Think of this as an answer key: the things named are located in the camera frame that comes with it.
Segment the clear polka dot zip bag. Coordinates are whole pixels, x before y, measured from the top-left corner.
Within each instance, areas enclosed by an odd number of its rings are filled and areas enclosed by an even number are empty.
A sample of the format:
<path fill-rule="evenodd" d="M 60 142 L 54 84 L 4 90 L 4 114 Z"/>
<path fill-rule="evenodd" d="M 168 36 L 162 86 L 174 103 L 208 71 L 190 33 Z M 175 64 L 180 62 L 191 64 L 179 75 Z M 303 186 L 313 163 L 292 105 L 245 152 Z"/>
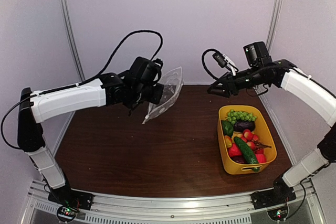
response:
<path fill-rule="evenodd" d="M 144 117 L 142 124 L 162 115 L 175 104 L 184 84 L 182 73 L 182 67 L 177 67 L 162 76 L 159 81 L 159 84 L 163 85 L 163 94 L 160 102 L 158 105 L 149 103 L 148 113 Z"/>

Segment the green toy cucumber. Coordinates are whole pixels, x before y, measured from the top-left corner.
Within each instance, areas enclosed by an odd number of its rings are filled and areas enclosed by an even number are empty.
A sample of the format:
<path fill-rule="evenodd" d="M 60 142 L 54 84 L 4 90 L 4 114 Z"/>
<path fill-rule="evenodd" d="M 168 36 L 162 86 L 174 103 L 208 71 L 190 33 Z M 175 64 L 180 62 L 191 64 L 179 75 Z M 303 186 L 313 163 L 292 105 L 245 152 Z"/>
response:
<path fill-rule="evenodd" d="M 260 172 L 261 166 L 259 166 L 259 161 L 256 157 L 254 151 L 245 143 L 240 137 L 234 137 L 234 143 L 241 152 L 241 156 L 245 160 L 245 165 L 248 165 L 243 170 L 250 169 L 253 172 Z"/>

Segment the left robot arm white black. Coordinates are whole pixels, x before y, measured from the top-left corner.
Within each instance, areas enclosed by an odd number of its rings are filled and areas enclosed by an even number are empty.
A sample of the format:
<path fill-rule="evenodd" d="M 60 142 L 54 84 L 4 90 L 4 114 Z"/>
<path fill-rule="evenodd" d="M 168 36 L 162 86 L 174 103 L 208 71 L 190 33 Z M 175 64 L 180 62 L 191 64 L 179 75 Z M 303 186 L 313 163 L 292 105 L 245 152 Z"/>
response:
<path fill-rule="evenodd" d="M 67 187 L 66 177 L 47 147 L 41 123 L 53 117 L 78 110 L 123 104 L 133 111 L 143 102 L 158 104 L 163 85 L 163 61 L 137 57 L 131 68 L 120 74 L 99 74 L 93 80 L 53 90 L 22 91 L 18 114 L 18 147 L 28 154 L 46 179 L 55 196 L 71 205 L 75 192 Z"/>

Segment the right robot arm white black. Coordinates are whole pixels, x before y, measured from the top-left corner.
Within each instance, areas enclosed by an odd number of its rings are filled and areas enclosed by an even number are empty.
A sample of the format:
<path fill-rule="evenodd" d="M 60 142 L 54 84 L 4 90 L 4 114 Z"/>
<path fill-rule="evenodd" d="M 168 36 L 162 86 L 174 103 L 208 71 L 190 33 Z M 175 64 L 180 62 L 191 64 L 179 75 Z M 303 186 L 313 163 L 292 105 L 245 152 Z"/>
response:
<path fill-rule="evenodd" d="M 289 189 L 316 172 L 335 162 L 335 95 L 303 73 L 292 62 L 273 61 L 263 41 L 243 47 L 249 68 L 240 71 L 232 60 L 216 49 L 207 49 L 221 68 L 228 70 L 221 77 L 214 77 L 207 92 L 229 98 L 240 90 L 258 85 L 276 86 L 295 95 L 315 110 L 330 127 L 317 147 L 298 164 L 279 176 L 269 192 L 272 203 L 279 204 L 289 196 Z"/>

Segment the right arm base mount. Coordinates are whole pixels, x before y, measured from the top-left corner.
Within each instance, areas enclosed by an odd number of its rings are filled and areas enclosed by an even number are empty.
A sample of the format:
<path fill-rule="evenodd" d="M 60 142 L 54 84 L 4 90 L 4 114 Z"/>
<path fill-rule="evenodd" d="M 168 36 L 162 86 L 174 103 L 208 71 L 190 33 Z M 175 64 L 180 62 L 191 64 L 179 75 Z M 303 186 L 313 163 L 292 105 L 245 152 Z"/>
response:
<path fill-rule="evenodd" d="M 296 198 L 293 188 L 282 188 L 280 186 L 251 194 L 251 201 L 255 210 L 285 204 Z"/>

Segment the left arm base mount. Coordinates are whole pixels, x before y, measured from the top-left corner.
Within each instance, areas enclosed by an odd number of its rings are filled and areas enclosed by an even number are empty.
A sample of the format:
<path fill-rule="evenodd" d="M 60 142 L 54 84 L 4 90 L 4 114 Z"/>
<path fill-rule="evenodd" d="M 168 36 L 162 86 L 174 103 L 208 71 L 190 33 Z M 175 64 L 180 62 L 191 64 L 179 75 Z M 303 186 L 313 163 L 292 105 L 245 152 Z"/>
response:
<path fill-rule="evenodd" d="M 48 200 L 70 207 L 74 210 L 90 210 L 93 201 L 93 194 L 73 190 L 70 187 L 49 189 Z"/>

